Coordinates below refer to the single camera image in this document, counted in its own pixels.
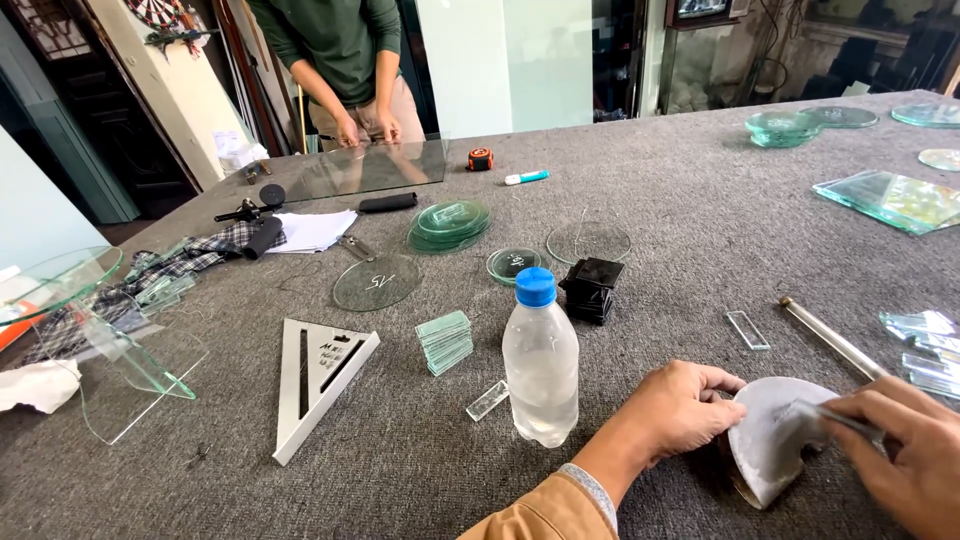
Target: blue bottle cap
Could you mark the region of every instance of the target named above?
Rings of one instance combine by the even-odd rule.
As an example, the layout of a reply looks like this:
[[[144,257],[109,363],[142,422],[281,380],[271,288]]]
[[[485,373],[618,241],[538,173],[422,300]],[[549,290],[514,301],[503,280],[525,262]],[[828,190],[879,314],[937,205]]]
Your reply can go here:
[[[545,307],[557,299],[553,274],[546,268],[524,268],[516,275],[516,301],[527,307]]]

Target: metal bracket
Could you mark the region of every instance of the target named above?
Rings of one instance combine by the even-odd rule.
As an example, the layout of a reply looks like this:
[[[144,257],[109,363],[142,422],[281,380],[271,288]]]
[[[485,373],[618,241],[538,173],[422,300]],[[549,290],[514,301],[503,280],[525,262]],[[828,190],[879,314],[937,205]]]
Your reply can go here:
[[[337,243],[349,249],[351,253],[369,262],[376,258],[376,253],[361,242],[356,236],[341,236]]]
[[[361,333],[283,319],[274,459],[286,465],[380,344]]]

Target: wooden door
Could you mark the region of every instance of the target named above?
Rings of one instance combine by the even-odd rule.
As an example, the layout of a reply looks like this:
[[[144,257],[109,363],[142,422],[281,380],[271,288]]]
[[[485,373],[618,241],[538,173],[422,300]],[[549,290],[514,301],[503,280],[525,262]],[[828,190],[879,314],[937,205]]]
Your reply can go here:
[[[0,0],[62,102],[144,217],[198,193],[84,0]]]

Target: plastic water bottle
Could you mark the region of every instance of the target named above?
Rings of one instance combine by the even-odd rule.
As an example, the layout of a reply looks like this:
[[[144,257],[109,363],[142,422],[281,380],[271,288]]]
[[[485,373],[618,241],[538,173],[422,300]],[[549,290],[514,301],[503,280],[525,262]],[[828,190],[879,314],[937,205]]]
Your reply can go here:
[[[580,343],[557,306],[553,274],[526,268],[516,275],[516,307],[503,332],[514,426],[546,448],[564,443],[577,425]]]

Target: orange jacket sleeve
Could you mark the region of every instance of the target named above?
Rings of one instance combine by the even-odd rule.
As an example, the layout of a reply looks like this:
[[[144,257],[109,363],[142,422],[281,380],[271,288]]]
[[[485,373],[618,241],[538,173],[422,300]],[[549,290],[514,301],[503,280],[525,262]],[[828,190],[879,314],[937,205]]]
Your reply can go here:
[[[459,540],[616,540],[587,489],[554,473],[516,503],[487,516]]]

